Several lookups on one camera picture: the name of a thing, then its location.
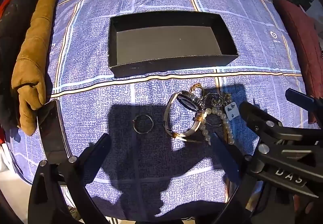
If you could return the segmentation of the white earring card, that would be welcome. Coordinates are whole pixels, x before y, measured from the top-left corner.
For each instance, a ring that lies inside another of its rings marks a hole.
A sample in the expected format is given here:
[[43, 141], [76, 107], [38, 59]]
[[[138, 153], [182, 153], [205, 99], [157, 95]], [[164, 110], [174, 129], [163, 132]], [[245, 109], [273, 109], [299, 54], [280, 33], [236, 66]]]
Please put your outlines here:
[[227, 115], [227, 119], [229, 121], [232, 121], [234, 118], [240, 116], [238, 105], [234, 101], [226, 104], [226, 106], [224, 107], [224, 110], [225, 110], [225, 114]]

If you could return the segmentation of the silver hoop jewelry cluster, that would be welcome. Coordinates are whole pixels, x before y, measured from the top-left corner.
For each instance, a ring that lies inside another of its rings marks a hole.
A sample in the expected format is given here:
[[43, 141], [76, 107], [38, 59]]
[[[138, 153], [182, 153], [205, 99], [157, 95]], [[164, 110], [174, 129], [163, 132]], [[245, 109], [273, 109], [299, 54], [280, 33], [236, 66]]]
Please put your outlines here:
[[224, 107], [233, 102], [230, 93], [207, 93], [206, 96], [203, 97], [203, 101], [205, 106], [212, 106], [217, 108]]

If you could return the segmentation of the black dial wristwatch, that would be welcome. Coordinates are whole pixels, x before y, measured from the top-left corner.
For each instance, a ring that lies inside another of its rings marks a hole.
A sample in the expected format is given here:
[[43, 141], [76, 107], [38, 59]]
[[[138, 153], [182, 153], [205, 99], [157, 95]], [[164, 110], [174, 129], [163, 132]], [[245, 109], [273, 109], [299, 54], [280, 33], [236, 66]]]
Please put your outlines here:
[[166, 136], [185, 143], [201, 144], [192, 138], [205, 118], [202, 101], [186, 90], [171, 95], [163, 114]]

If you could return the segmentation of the black rectangular tray box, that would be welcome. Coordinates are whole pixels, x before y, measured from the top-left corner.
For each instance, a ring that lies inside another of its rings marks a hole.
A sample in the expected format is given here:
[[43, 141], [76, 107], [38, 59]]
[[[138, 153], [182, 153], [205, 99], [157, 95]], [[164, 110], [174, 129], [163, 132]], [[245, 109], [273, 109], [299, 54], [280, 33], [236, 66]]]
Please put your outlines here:
[[116, 78], [226, 66], [239, 56], [220, 15], [193, 11], [112, 17], [108, 53]]

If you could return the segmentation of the black smartphone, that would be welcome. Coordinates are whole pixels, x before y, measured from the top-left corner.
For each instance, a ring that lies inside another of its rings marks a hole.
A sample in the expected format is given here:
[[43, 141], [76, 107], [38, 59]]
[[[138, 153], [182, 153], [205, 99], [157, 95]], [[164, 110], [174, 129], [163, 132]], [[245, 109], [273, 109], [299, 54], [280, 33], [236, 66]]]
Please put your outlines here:
[[37, 122], [47, 161], [60, 164], [70, 158], [72, 152], [57, 99], [49, 101], [37, 111]]

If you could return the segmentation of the dark red cushion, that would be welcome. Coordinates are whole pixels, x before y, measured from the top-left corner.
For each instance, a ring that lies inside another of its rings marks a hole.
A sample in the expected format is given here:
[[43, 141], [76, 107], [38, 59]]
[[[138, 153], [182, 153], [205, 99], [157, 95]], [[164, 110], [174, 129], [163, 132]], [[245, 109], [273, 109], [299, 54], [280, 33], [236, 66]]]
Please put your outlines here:
[[322, 52], [314, 21], [287, 0], [273, 5], [294, 44], [307, 95], [322, 98]]

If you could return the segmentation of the blue checked bed cover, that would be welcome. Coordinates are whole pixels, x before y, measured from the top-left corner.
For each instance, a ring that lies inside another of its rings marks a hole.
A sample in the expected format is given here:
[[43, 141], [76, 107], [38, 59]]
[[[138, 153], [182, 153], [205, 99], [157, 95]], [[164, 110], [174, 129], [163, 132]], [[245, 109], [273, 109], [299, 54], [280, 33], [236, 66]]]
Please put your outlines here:
[[[270, 0], [57, 0], [45, 68], [46, 101], [60, 102], [69, 148], [79, 157], [103, 134], [111, 149], [90, 197], [108, 219], [160, 222], [221, 211], [236, 188], [210, 147], [216, 133], [243, 156], [253, 157], [259, 136], [241, 115], [205, 106], [207, 93], [230, 93], [238, 108], [255, 105], [283, 127], [320, 129], [309, 113], [285, 97], [291, 88], [307, 95], [297, 53]], [[116, 78], [108, 66], [112, 17], [153, 11], [218, 14], [238, 50], [226, 66], [182, 69]], [[166, 136], [169, 98], [186, 90], [203, 104], [205, 118], [192, 137]], [[17, 126], [5, 131], [15, 170], [32, 188], [46, 160], [38, 122], [32, 136], [19, 127], [18, 94], [11, 86]]]

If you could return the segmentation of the tan suede cushion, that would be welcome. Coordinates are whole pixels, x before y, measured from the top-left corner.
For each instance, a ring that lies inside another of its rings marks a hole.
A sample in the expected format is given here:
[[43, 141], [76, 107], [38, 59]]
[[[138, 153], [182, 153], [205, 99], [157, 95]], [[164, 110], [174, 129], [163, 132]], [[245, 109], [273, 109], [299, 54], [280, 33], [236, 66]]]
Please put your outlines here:
[[38, 0], [18, 54], [11, 86], [18, 94], [19, 127], [28, 136], [36, 131], [36, 111], [46, 101], [45, 68], [57, 0]]

